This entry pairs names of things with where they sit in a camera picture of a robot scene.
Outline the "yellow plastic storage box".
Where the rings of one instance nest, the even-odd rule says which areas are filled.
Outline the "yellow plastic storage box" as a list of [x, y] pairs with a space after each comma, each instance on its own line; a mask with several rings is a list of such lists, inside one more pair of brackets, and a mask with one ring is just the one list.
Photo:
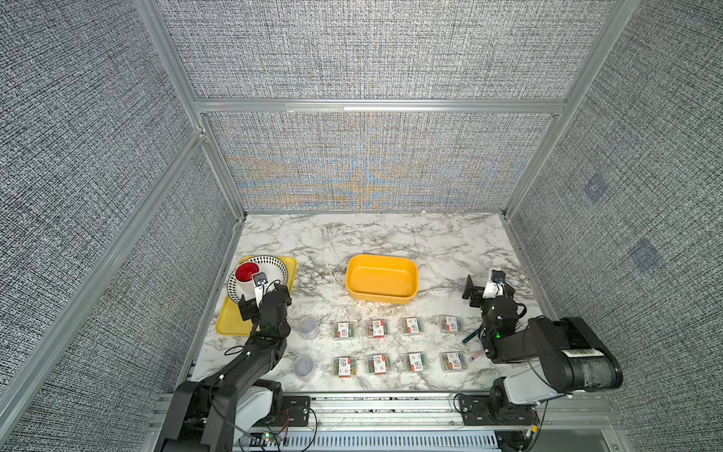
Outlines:
[[418, 267], [403, 257], [359, 254], [348, 263], [346, 289], [357, 301], [405, 305], [418, 293]]

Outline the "rectangular paper clip box three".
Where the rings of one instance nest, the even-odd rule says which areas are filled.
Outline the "rectangular paper clip box three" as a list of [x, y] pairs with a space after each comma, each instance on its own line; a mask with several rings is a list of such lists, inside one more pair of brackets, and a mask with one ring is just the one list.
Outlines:
[[367, 356], [367, 372], [371, 375], [387, 375], [389, 373], [388, 355], [386, 353]]

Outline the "rectangular paper clip box two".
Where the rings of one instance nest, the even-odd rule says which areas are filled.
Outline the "rectangular paper clip box two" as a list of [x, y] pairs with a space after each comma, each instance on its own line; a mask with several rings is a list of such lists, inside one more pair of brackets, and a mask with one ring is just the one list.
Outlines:
[[357, 375], [357, 361], [353, 357], [333, 359], [333, 374], [338, 378], [351, 378]]

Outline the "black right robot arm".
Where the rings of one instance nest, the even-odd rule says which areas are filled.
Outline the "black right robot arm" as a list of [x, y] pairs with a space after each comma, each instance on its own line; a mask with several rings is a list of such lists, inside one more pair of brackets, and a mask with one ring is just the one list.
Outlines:
[[623, 372], [617, 358], [582, 318], [529, 318], [514, 299], [506, 273], [494, 269], [485, 286], [468, 276], [462, 298], [480, 310], [479, 327], [463, 340], [477, 339], [492, 363], [523, 363], [525, 371], [496, 379], [487, 395], [458, 395], [455, 408], [466, 426], [522, 426], [540, 421], [536, 408], [576, 392], [617, 389]]

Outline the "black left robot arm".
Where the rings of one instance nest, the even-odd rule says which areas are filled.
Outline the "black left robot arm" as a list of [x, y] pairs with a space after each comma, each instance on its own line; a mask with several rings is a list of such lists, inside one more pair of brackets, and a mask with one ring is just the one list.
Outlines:
[[269, 373], [284, 356], [291, 327], [287, 321], [292, 299], [287, 286], [275, 282], [261, 301], [245, 303], [252, 333], [228, 365], [198, 382], [186, 380], [174, 391], [160, 429], [156, 451], [230, 451], [239, 399]]

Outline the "rectangular paper clip box six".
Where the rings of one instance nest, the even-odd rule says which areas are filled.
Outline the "rectangular paper clip box six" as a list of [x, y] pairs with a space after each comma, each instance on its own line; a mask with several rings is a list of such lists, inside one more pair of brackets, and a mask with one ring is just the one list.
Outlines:
[[463, 331], [463, 323], [458, 316], [439, 316], [439, 327], [442, 333], [457, 334]]

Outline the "rectangular paper clip box seven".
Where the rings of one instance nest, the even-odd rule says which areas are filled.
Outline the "rectangular paper clip box seven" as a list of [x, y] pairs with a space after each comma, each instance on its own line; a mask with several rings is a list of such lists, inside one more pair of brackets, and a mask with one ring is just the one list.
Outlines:
[[429, 368], [427, 363], [427, 354], [425, 352], [416, 351], [407, 353], [404, 356], [404, 369], [410, 373], [422, 373]]

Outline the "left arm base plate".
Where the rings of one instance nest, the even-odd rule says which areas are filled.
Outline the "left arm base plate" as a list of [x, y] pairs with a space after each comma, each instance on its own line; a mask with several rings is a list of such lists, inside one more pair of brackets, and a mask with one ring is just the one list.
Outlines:
[[269, 425], [307, 427], [311, 415], [311, 401], [308, 395], [283, 395], [272, 403]]

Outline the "rectangular paper clip box four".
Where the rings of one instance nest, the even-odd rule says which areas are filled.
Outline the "rectangular paper clip box four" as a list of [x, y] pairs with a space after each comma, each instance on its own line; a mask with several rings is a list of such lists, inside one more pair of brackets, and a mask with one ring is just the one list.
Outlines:
[[442, 370], [446, 373], [465, 371], [468, 367], [465, 356], [460, 351], [447, 351], [441, 355]]

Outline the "rectangular paper clip box five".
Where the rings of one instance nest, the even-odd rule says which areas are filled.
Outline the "rectangular paper clip box five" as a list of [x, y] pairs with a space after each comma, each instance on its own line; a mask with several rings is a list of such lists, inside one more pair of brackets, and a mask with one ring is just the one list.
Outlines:
[[368, 320], [365, 326], [365, 334], [368, 338], [384, 338], [388, 334], [387, 321], [384, 319]]

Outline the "clear round paper clip jar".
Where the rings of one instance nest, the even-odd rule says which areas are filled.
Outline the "clear round paper clip jar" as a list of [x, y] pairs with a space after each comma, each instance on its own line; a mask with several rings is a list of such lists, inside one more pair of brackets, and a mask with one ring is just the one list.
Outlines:
[[297, 322], [297, 332], [305, 340], [314, 340], [319, 335], [319, 325], [314, 316], [303, 316]]

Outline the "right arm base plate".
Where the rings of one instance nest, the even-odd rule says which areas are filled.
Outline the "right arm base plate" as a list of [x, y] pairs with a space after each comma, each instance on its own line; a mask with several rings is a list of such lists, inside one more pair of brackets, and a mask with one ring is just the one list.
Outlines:
[[537, 417], [532, 406], [514, 405], [500, 397], [457, 394], [454, 406], [465, 426], [529, 426]]

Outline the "rectangular paper clip box eight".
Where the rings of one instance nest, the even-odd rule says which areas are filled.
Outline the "rectangular paper clip box eight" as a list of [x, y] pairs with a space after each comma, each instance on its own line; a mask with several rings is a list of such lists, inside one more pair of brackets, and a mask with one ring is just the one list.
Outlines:
[[424, 324], [420, 318], [401, 318], [399, 329], [404, 336], [416, 336], [424, 332]]

